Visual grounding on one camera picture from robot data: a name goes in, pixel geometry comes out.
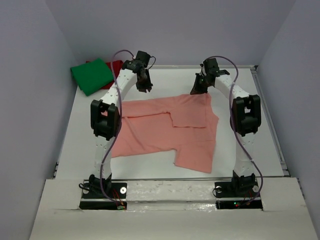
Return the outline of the pink t shirt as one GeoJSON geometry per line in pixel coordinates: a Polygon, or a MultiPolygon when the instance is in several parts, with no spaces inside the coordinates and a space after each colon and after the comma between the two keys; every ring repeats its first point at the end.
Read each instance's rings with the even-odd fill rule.
{"type": "Polygon", "coordinates": [[[174,164],[211,173],[219,118],[208,93],[122,103],[122,126],[112,157],[174,150],[174,164]]]}

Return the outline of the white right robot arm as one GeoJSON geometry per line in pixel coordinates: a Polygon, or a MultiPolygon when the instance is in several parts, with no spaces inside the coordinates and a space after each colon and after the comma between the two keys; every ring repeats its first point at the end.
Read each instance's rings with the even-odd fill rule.
{"type": "Polygon", "coordinates": [[[262,123],[261,98],[249,94],[236,84],[227,70],[220,69],[217,56],[206,58],[195,75],[191,94],[206,94],[209,87],[219,90],[229,101],[230,127],[236,139],[235,165],[230,181],[215,183],[216,198],[244,198],[254,195],[258,186],[258,169],[253,154],[253,143],[262,123]]]}

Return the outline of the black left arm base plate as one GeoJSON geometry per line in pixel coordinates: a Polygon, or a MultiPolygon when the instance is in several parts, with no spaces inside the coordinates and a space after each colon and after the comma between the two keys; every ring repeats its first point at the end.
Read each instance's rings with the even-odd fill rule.
{"type": "Polygon", "coordinates": [[[127,209],[128,184],[123,181],[114,181],[110,190],[106,193],[108,198],[100,189],[94,188],[88,181],[80,183],[81,198],[79,208],[81,210],[108,210],[118,211],[127,209]]]}

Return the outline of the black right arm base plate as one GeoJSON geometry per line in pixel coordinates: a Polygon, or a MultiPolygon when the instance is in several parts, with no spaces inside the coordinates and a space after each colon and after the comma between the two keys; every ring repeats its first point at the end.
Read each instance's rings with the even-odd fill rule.
{"type": "Polygon", "coordinates": [[[214,183],[212,195],[215,197],[215,206],[218,210],[262,210],[263,204],[261,195],[257,195],[258,190],[256,183],[253,188],[248,188],[244,192],[236,192],[230,181],[219,181],[214,183]]]}

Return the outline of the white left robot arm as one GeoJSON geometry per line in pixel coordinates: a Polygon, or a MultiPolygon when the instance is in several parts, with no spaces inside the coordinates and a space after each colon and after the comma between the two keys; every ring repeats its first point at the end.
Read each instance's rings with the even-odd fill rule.
{"type": "Polygon", "coordinates": [[[89,188],[101,198],[109,198],[112,188],[111,158],[112,148],[122,128],[123,106],[129,90],[136,86],[139,92],[150,92],[153,84],[149,73],[151,56],[139,50],[126,60],[118,76],[113,63],[111,73],[114,83],[99,99],[90,104],[90,126],[95,136],[94,171],[89,176],[89,188]]]}

